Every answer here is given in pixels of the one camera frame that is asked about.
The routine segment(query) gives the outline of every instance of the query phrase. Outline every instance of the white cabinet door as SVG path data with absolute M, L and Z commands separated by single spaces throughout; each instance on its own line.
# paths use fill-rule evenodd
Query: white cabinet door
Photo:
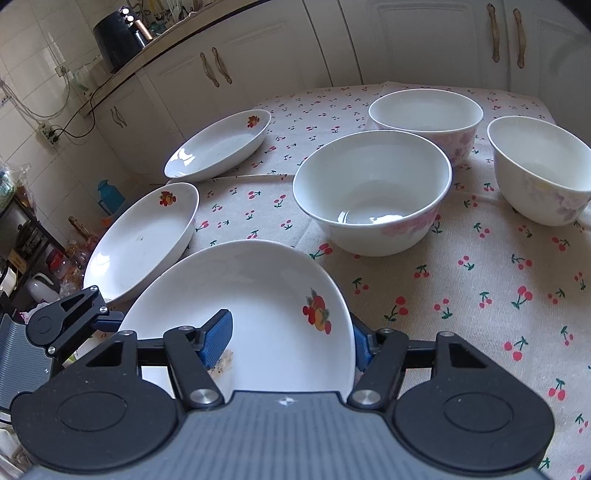
M 505 0 L 505 5 L 511 91 L 540 98 L 558 125 L 591 145 L 591 33 L 556 0 Z
M 340 4 L 364 83 L 508 87 L 501 0 L 340 0 Z M 499 61 L 493 59 L 494 25 Z
M 247 9 L 188 38 L 145 70 L 187 139 L 269 97 L 331 85 L 302 0 Z
M 161 183 L 164 165 L 178 148 L 137 77 L 127 80 L 96 108 L 96 122 L 119 159 L 143 179 Z
M 232 80 L 236 111 L 332 83 L 302 0 L 271 0 L 207 30 Z M 226 83 L 216 68 L 221 82 Z
M 232 113 L 231 85 L 216 70 L 208 31 L 169 50 L 145 71 L 185 139 Z

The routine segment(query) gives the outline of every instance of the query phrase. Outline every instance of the power outlet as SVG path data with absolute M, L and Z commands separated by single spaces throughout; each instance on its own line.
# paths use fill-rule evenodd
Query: power outlet
M 56 73 L 57 73 L 58 77 L 63 77 L 69 71 L 70 71 L 70 69 L 68 68 L 68 65 L 66 64 L 66 62 L 60 63 L 56 67 Z
M 47 139 L 47 141 L 50 143 L 52 147 L 55 147 L 57 145 L 60 137 L 56 134 L 56 131 L 50 124 L 48 124 L 47 122 L 39 124 L 39 127 L 37 127 L 37 131 Z

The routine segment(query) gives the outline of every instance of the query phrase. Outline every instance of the tablecloth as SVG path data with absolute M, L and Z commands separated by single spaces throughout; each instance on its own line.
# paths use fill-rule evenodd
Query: tablecloth
M 281 242 L 322 265 L 371 328 L 425 340 L 441 330 L 458 333 L 548 402 L 556 433 L 539 468 L 578 480 L 591 469 L 590 216 L 549 228 L 514 211 L 497 187 L 486 139 L 488 123 L 502 115 L 552 122 L 538 99 L 441 87 L 477 101 L 485 117 L 430 232 L 408 251 L 347 253 L 295 203 L 291 182 L 302 162 L 331 140 L 374 128 L 369 105 L 409 87 L 416 86 L 324 88 L 258 105 L 272 113 L 267 137 L 237 168 L 197 184 L 197 228 L 184 256 L 235 239 Z M 413 372 L 403 390 L 427 378 Z

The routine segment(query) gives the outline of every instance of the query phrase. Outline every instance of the white bowl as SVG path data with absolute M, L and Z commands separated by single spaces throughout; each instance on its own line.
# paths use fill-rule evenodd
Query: white bowl
M 299 207 L 339 247 L 392 255 L 425 236 L 452 183 L 438 146 L 418 135 L 373 130 L 314 152 L 295 174 Z
M 187 140 L 164 167 L 174 181 L 201 181 L 221 175 L 261 146 L 271 121 L 266 110 L 235 113 Z
M 474 100 L 459 93 L 421 88 L 379 98 L 369 107 L 369 116 L 382 128 L 431 140 L 454 166 L 470 154 L 484 113 Z
M 220 309 L 233 316 L 223 372 L 212 375 L 226 400 L 234 390 L 347 398 L 355 374 L 347 305 L 322 267 L 292 247 L 238 240 L 197 252 L 148 287 L 121 329 L 157 338 L 177 326 L 199 327 Z M 172 393 L 166 368 L 145 367 L 142 376 Z
M 574 222 L 591 199 L 591 149 L 565 129 L 524 116 L 503 116 L 486 130 L 501 193 L 534 222 Z
M 138 297 L 187 248 L 198 204 L 199 193 L 188 183 L 154 190 L 136 202 L 100 239 L 84 288 L 97 285 L 107 304 Z

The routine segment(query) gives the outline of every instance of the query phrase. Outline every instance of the metal screw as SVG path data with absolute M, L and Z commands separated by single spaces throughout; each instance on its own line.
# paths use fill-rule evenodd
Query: metal screw
M 198 403 L 199 405 L 209 405 L 211 403 L 217 402 L 217 399 L 220 395 L 209 388 L 199 388 L 199 390 L 194 390 L 189 395 L 191 401 Z
M 375 405 L 382 396 L 375 390 L 357 390 L 353 393 L 353 400 L 359 405 Z

